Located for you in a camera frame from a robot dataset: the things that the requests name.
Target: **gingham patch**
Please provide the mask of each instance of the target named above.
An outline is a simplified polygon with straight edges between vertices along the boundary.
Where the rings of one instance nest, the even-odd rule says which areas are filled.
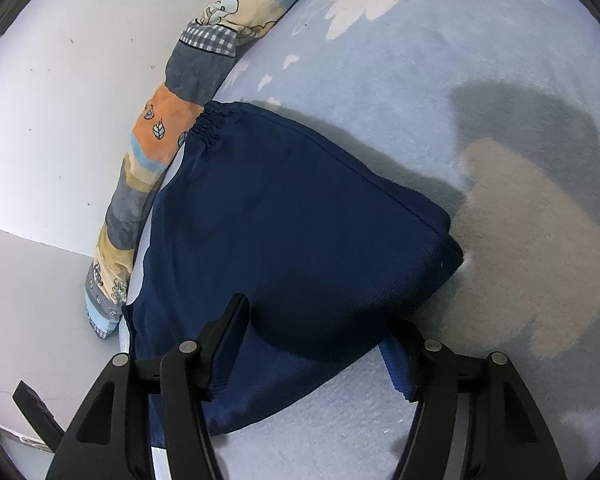
[[[182,33],[180,41],[200,50],[235,57],[237,33],[222,25],[199,25],[191,22]]]

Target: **dark blue fabric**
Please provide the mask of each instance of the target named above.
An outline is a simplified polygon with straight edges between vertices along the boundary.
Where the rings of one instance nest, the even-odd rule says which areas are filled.
[[[426,197],[310,128],[210,102],[154,204],[144,283],[128,310],[136,358],[195,338],[241,292],[251,322],[205,416],[212,434],[262,420],[378,345],[393,312],[451,276],[462,251],[449,224]]]

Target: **metal screw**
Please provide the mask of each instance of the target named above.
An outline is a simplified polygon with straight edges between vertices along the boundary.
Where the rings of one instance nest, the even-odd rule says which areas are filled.
[[[509,361],[507,356],[501,352],[494,352],[491,354],[491,360],[497,365],[505,365],[507,364],[507,361]]]
[[[442,343],[436,339],[427,339],[424,342],[424,348],[429,352],[440,352],[442,350]]]
[[[198,349],[198,343],[195,341],[185,341],[184,343],[180,343],[178,349],[183,354],[190,354],[191,352],[195,352]]]
[[[118,354],[112,359],[111,362],[114,366],[124,366],[129,362],[129,356],[126,354]]]

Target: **orange fabric patch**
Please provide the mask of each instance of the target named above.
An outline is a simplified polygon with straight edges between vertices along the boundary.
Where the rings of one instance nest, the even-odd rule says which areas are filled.
[[[162,83],[134,126],[142,152],[155,162],[170,164],[181,134],[190,130],[202,111],[202,106],[180,99]]]

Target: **elastic waistband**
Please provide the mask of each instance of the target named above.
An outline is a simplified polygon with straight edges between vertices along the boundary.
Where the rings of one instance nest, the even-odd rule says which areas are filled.
[[[189,135],[202,140],[206,148],[210,150],[220,136],[218,130],[224,126],[226,117],[231,111],[232,107],[227,104],[209,101],[205,105],[204,111],[196,119],[196,123],[189,130]]]

